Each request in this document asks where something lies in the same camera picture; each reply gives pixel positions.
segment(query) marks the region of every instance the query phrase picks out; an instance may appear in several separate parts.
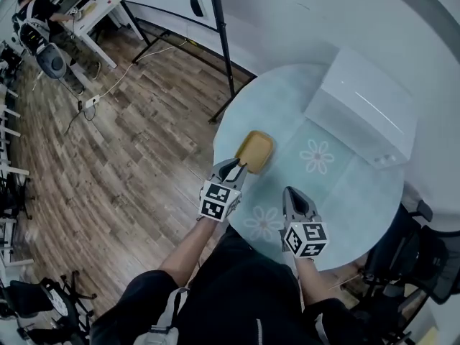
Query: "light blue tabletop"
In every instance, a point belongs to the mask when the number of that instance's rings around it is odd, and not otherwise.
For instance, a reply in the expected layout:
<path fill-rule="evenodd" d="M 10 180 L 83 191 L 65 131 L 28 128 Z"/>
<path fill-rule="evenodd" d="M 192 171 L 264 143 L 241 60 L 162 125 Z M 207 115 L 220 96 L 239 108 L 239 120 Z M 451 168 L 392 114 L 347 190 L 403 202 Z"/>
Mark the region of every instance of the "light blue tabletop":
<path fill-rule="evenodd" d="M 289 65 L 243 88 L 226 110 L 214 139 L 214 164 L 235 156 L 251 130 L 275 141 L 259 175 L 248 174 L 230 224 L 257 251 L 293 265 L 281 252 L 282 191 L 302 190 L 327 224 L 330 244 L 315 259 L 319 270 L 340 267 L 368 252 L 390 227 L 403 194 L 400 166 L 375 170 L 303 112 L 327 67 Z"/>

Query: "black sleeve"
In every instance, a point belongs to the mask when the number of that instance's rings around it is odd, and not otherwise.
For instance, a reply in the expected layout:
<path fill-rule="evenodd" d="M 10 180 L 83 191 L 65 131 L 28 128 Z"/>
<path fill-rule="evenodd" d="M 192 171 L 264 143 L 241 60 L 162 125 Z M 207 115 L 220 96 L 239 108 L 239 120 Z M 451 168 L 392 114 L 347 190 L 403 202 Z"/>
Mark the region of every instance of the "black sleeve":
<path fill-rule="evenodd" d="M 167 299 L 178 289 L 164 271 L 149 271 L 133 279 L 119 302 L 91 327 L 92 345 L 132 345 L 155 325 Z"/>
<path fill-rule="evenodd" d="M 58 10 L 59 7 L 54 5 L 50 0 L 36 0 L 34 3 L 34 15 L 37 15 L 38 19 L 42 21 L 51 18 Z"/>
<path fill-rule="evenodd" d="M 303 311 L 308 333 L 330 345 L 382 345 L 382 340 L 353 316 L 339 299 L 308 305 Z"/>

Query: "black shirt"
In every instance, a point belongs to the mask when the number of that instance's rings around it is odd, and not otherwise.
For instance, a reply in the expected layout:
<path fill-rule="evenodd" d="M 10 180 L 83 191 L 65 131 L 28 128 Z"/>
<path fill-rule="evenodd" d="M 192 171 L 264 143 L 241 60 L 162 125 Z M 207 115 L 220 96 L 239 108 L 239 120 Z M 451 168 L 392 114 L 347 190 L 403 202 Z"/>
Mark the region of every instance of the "black shirt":
<path fill-rule="evenodd" d="M 136 277 L 120 301 L 91 329 L 93 345 L 132 345 L 156 324 L 177 289 L 163 271 Z M 290 269 L 255 251 L 214 252 L 198 271 L 172 325 L 178 345 L 320 345 L 317 318 L 330 345 L 376 344 L 337 299 L 307 306 Z"/>
<path fill-rule="evenodd" d="M 27 18 L 27 7 L 29 4 L 24 5 L 17 13 L 20 20 L 25 20 Z M 50 28 L 50 36 L 64 32 L 64 28 L 58 22 L 50 21 L 51 16 L 57 12 L 58 9 L 59 7 L 50 2 L 50 0 L 36 0 L 34 3 L 32 18 L 47 22 Z"/>

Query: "white microwave oven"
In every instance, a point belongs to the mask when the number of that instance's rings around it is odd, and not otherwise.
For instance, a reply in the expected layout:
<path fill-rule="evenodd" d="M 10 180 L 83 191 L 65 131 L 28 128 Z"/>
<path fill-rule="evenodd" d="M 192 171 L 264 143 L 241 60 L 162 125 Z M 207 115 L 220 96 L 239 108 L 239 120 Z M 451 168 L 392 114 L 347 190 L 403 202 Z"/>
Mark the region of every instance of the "white microwave oven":
<path fill-rule="evenodd" d="M 377 169 L 410 159 L 418 118 L 412 97 L 349 48 L 332 62 L 305 115 Z"/>

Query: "camouflage pants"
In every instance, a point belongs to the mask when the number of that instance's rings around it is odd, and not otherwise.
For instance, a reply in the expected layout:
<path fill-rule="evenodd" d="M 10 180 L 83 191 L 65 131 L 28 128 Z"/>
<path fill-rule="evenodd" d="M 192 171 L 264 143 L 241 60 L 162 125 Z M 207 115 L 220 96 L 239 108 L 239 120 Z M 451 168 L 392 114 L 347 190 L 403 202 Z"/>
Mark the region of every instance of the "camouflage pants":
<path fill-rule="evenodd" d="M 90 51 L 87 47 L 79 48 L 77 43 L 70 38 L 66 32 L 55 34 L 50 38 L 50 41 L 61 50 L 66 51 L 69 56 L 76 61 L 79 66 L 86 71 L 90 78 L 94 78 L 98 70 L 98 60 L 96 55 Z M 73 71 L 67 65 L 67 70 L 64 75 L 64 79 L 67 84 L 77 93 L 83 89 L 83 84 L 75 77 Z"/>

